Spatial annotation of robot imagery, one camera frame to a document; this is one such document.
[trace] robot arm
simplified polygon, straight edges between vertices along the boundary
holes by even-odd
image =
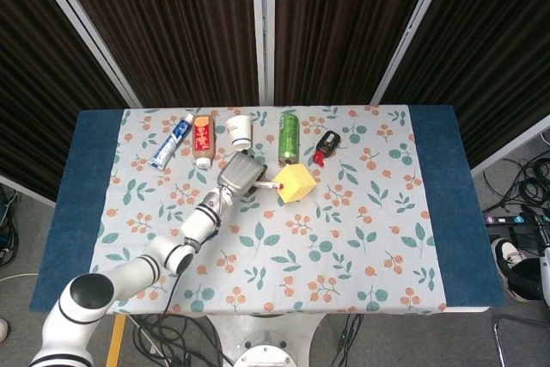
[[[42,329],[42,348],[31,366],[91,367],[86,347],[115,301],[125,300],[153,285],[161,268],[181,274],[201,245],[217,233],[222,215],[265,172],[252,157],[237,152],[217,177],[218,188],[206,194],[181,225],[182,237],[161,235],[137,258],[103,273],[72,279],[61,293]]]

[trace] green can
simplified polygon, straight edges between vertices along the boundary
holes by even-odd
[[[278,162],[281,165],[298,163],[300,123],[291,113],[281,116],[278,128]]]

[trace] chair leg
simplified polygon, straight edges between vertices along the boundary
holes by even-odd
[[[492,317],[492,331],[494,332],[495,340],[497,342],[498,358],[500,359],[500,365],[506,367],[506,360],[504,358],[504,351],[502,349],[502,343],[500,341],[500,336],[498,335],[499,323],[502,320],[515,321],[520,324],[525,324],[532,327],[538,328],[550,328],[550,323],[544,321],[531,320],[529,318],[517,317],[515,315],[508,314],[496,314]]]

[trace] yellow cube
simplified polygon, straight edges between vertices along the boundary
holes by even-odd
[[[301,163],[287,165],[273,181],[283,184],[283,189],[278,189],[278,194],[285,203],[299,201],[317,185],[314,177]]]

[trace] tablecloth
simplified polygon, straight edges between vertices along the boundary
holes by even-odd
[[[217,154],[208,171],[193,166],[189,139],[162,173],[149,164],[186,113],[211,113]],[[253,120],[256,159],[278,171],[278,120],[301,121],[300,162],[318,186],[284,205],[259,190],[236,200],[220,234],[207,242],[182,276],[171,310],[187,314],[306,312],[424,313],[444,308],[422,174],[406,106],[241,107],[126,110],[91,271],[105,271],[141,254],[179,225],[232,155],[223,123],[238,113]],[[312,163],[322,133],[342,142],[325,168]],[[174,282],[165,272],[112,312],[160,312]]]

